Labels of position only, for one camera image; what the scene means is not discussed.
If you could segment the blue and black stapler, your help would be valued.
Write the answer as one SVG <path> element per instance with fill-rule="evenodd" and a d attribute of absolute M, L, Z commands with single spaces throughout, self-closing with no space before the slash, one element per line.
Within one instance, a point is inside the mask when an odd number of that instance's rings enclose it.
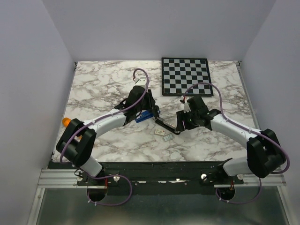
<path fill-rule="evenodd" d="M 138 114 L 138 116 L 135 119 L 135 122 L 140 123 L 142 121 L 152 118 L 153 116 L 153 113 L 151 113 L 150 111 L 143 111 L 140 114 Z"/>

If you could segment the staple tray with staples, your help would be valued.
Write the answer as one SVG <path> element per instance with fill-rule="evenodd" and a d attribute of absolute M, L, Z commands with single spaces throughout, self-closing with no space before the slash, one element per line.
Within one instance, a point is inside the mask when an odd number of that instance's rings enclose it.
<path fill-rule="evenodd" d="M 163 137 L 163 140 L 164 140 L 165 142 L 171 141 L 171 140 L 173 140 L 173 139 L 174 139 L 173 134 L 167 134 L 167 135 L 165 135 L 165 136 Z"/>

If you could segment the white staple box sleeve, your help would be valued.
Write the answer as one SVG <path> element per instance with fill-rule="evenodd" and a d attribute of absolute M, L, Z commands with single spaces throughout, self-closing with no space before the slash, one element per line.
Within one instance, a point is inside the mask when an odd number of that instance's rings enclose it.
<path fill-rule="evenodd" d="M 154 134 L 155 135 L 159 135 L 159 136 L 165 136 L 165 130 L 163 130 L 163 129 L 155 129 Z"/>

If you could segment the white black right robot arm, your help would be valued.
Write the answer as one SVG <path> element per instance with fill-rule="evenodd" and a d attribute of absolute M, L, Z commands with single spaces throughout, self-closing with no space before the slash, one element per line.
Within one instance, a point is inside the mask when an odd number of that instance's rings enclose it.
<path fill-rule="evenodd" d="M 200 96 L 189 99 L 182 97 L 180 102 L 184 109 L 176 113 L 177 131 L 205 127 L 226 135 L 247 151 L 245 157 L 230 158 L 218 166 L 215 171 L 218 182 L 225 184 L 238 174 L 254 174 L 258 178 L 265 178 L 286 162 L 286 156 L 279 148 L 279 141 L 272 130 L 252 129 L 226 119 L 218 109 L 209 110 Z"/>

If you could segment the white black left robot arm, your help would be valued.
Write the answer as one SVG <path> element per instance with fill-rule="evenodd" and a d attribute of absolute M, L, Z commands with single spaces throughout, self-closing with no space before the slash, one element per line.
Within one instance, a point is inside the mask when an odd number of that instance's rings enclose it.
<path fill-rule="evenodd" d="M 91 155 L 95 140 L 112 129 L 134 121 L 142 111 L 157 112 L 150 89 L 134 86 L 129 96 L 107 114 L 87 121 L 72 119 L 67 125 L 56 150 L 77 168 L 88 174 L 93 185 L 103 182 L 102 165 Z"/>

